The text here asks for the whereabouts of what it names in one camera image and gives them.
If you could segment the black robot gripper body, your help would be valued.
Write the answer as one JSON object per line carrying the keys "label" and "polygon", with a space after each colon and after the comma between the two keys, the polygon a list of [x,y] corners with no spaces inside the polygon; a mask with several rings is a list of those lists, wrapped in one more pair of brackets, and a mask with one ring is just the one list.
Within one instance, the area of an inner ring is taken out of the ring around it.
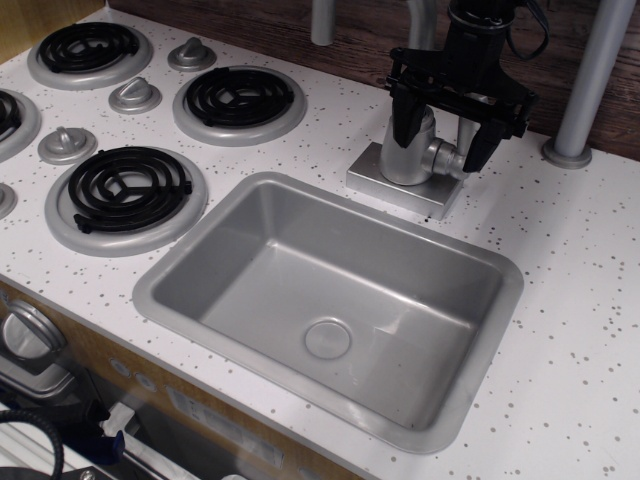
{"label": "black robot gripper body", "polygon": [[537,51],[517,50],[511,26],[516,10],[526,8],[538,16],[535,1],[452,1],[444,47],[416,50],[396,47],[387,82],[409,87],[425,103],[482,123],[497,119],[504,124],[502,139],[521,137],[538,96],[509,77],[500,65],[508,45],[521,60],[538,56]]}

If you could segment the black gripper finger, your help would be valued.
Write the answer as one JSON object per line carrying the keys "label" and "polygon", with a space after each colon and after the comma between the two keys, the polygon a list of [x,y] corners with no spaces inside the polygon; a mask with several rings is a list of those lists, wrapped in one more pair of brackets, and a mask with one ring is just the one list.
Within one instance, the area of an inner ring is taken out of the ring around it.
{"label": "black gripper finger", "polygon": [[408,148],[421,129],[426,103],[409,87],[397,84],[392,91],[393,138]]}
{"label": "black gripper finger", "polygon": [[466,155],[465,173],[475,173],[482,170],[501,142],[503,133],[504,124],[497,119],[481,123]]}

